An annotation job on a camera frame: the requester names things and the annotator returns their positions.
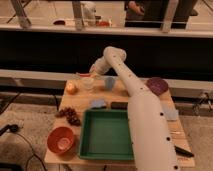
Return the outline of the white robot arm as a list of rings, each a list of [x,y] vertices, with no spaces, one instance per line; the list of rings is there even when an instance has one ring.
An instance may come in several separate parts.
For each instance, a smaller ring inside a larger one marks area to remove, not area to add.
[[[137,171],[181,171],[160,99],[124,63],[123,49],[108,46],[90,72],[113,68],[129,94],[128,124]]]

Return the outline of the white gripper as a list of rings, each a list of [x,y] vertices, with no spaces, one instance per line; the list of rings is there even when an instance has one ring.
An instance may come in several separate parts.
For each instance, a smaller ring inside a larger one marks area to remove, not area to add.
[[[110,65],[107,63],[107,61],[101,57],[98,58],[95,63],[91,66],[89,72],[90,73],[97,73],[99,75],[104,75],[107,73],[110,69]]]

